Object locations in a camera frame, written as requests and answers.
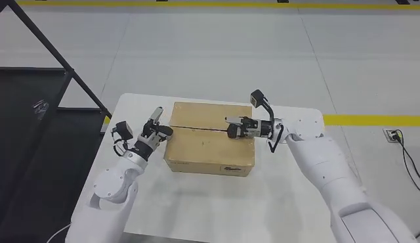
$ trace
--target yellow floor line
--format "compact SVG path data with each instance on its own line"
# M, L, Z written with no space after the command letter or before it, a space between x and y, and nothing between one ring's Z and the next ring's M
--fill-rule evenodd
M324 114L325 125L420 127L420 116Z
M420 5L333 4L333 3L267 3L267 2L208 2L208 1L18 1L20 6L56 7L239 7L294 9L360 9L419 11Z

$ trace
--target gray floor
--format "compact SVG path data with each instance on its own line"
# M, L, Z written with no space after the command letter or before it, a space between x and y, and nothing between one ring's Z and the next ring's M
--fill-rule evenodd
M324 114L420 114L420 11L24 10L110 110L123 93L247 102L249 93L259 88L272 104L317 108ZM0 14L0 65L58 63L5 10ZM62 105L94 106L74 83ZM386 142L382 127L337 126L327 131L368 192L392 208L413 233L419 232L420 192L404 169L400 147ZM420 130L402 131L420 166Z

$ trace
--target black cable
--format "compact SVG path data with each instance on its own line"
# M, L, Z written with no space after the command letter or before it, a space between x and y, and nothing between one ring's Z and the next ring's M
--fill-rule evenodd
M122 142L122 141L123 141L123 139L117 139L117 140L115 140L115 141L114 141L114 145L113 145L113 147L112 147L112 148L113 148L113 150L114 150L114 152L115 152L118 156L123 156L122 154L120 154L120 153L117 151L117 147L116 147L116 146L117 146L117 143L118 143L118 142Z
M417 185L417 183L414 181L414 179L413 179L413 177L411 176L411 173L410 173L410 171L409 171L409 169L408 169L408 166L407 166L406 154L407 154L408 158L411 160L411 163L413 164L413 168L414 168L415 173L417 174L418 178L420 178L420 174L419 174L419 172L418 172L418 170L417 170L417 168L416 168L416 166L415 166L414 160L413 160L413 158L410 156L410 154L407 152L407 150L406 150L406 148L405 148L405 146L404 146L404 135L402 134L402 131L401 131L401 130L399 130L399 129L397 129L395 132L396 132L395 139L396 139L396 140L398 141L398 143L402 146L402 157L403 157L403 159L404 159L404 165L406 166L407 173L408 173L408 175L409 175L409 177L410 177L411 181L413 181L413 184L415 185L415 187L417 188L417 190L418 190L418 191L420 191L419 186L418 186L418 185Z
M274 143L274 146L271 146L271 143L270 143L270 142L268 142L268 146L270 147L270 151L271 151L271 153L274 153L274 151L276 150L277 144L278 144L278 142L280 141L280 139L281 139L281 137L282 137L283 130L284 130L284 126L281 124L281 125L280 125L280 127L281 127L281 129L280 129L280 132L279 132L279 133L278 133L278 135L277 135L277 140L276 140L276 142Z

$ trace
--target robotic hand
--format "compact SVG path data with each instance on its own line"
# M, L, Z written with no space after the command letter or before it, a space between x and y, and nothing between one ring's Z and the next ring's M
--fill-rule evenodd
M314 126L318 122L274 118L260 90L251 94L251 104L255 108L262 105L270 114L270 121L225 118L230 124L228 137L267 138L273 153L278 143L286 141L302 173L325 200L331 213L331 230L338 242L417 242L394 212L367 196L335 141Z
M159 144L169 140L173 134L170 127L159 124L162 112L162 107L156 108L131 148L127 141L133 138L133 134L127 123L122 121L112 129L112 137L115 133L121 137L114 141L114 150L120 159L116 166L98 176L88 202L72 216L66 243L119 242L138 192L135 179L144 173L148 158ZM119 142L123 142L123 154L116 150ZM101 200L116 205L117 210L101 208Z

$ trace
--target label on box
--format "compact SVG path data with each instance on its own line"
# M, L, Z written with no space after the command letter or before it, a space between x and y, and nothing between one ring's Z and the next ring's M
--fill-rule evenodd
M245 167L220 166L220 172L222 172L222 173L243 173L243 172L245 172Z

